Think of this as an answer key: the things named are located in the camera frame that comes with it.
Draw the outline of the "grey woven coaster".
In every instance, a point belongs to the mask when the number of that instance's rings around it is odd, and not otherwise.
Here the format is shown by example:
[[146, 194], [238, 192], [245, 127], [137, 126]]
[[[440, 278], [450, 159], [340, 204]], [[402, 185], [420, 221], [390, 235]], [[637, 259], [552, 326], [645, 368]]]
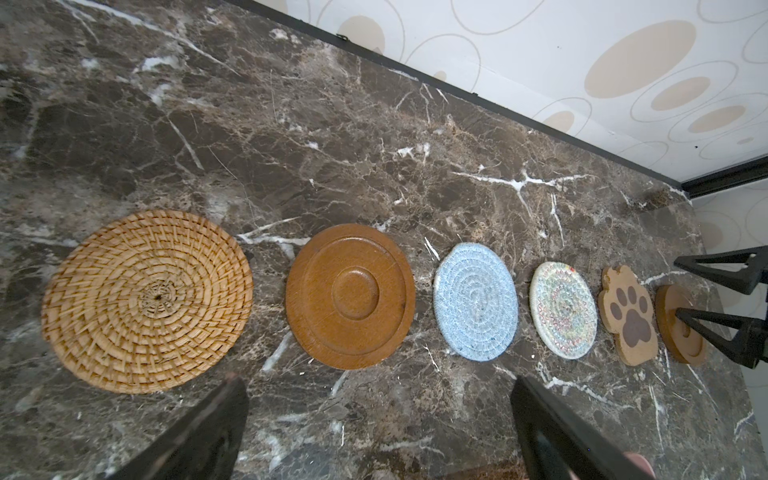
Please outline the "grey woven coaster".
[[517, 331], [512, 275], [493, 250], [479, 243], [459, 243], [442, 260], [433, 282], [433, 307], [450, 348], [472, 361], [497, 358]]

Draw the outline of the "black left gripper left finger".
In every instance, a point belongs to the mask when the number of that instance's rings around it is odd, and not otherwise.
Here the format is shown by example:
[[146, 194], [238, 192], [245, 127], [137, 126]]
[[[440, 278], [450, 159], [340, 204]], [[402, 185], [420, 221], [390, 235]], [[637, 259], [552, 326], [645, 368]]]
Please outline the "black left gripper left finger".
[[113, 479], [229, 479], [249, 411], [245, 382], [235, 374], [201, 400]]

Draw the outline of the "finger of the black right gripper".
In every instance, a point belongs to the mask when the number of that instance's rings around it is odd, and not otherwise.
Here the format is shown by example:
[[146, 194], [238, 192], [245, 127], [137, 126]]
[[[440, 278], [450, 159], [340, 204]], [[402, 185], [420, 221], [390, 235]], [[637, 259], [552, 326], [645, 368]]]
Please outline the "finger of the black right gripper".
[[[755, 369], [760, 362], [767, 362], [766, 320], [690, 308], [678, 308], [675, 316], [733, 362], [750, 369]], [[702, 321], [735, 329], [736, 332], [731, 339], [727, 339], [703, 325]]]
[[679, 256], [674, 265], [744, 295], [750, 295], [759, 284], [767, 284], [766, 246], [717, 254]]

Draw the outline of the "brown wooden coaster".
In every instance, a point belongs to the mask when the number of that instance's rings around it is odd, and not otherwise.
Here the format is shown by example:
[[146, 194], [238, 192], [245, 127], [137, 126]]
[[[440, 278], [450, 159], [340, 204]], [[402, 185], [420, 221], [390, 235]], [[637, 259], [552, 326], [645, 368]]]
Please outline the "brown wooden coaster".
[[678, 308], [695, 309], [690, 291], [677, 285], [660, 286], [655, 295], [655, 315], [664, 344], [678, 362], [700, 365], [707, 358], [707, 343], [676, 317]]
[[415, 284], [403, 251], [373, 227], [340, 224], [310, 239], [289, 272], [285, 308], [301, 347], [341, 370], [373, 366], [404, 341]]

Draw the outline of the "multicolour woven coaster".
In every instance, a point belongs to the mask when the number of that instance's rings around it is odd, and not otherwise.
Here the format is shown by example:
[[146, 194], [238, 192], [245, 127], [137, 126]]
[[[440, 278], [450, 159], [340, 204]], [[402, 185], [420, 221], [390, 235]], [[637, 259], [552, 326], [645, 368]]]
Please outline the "multicolour woven coaster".
[[530, 284], [529, 307], [538, 335], [555, 355], [576, 360], [594, 345], [595, 300], [572, 266], [553, 261], [540, 264]]

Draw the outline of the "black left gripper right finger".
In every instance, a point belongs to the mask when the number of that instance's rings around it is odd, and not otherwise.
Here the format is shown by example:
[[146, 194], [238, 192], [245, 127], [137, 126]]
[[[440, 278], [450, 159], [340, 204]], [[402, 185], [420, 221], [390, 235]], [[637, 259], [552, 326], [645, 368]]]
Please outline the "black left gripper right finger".
[[530, 479], [652, 477], [537, 380], [518, 378], [510, 403]]

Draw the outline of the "rattan woven coaster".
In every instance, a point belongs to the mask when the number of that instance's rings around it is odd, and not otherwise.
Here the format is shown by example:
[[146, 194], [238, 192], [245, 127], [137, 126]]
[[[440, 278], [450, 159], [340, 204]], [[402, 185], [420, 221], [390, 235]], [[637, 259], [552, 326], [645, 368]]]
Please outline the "rattan woven coaster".
[[69, 254], [46, 287], [41, 328], [77, 378], [149, 394], [217, 364], [252, 304], [250, 265], [231, 235], [191, 213], [150, 210], [99, 229]]

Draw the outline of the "paw print coaster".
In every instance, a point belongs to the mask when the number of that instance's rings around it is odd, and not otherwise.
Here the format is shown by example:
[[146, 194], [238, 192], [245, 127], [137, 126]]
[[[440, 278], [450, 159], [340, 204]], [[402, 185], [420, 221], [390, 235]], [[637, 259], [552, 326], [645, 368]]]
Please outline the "paw print coaster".
[[605, 329], [614, 336], [618, 355], [627, 366], [638, 366], [658, 355], [653, 304], [628, 265], [606, 267], [597, 305]]

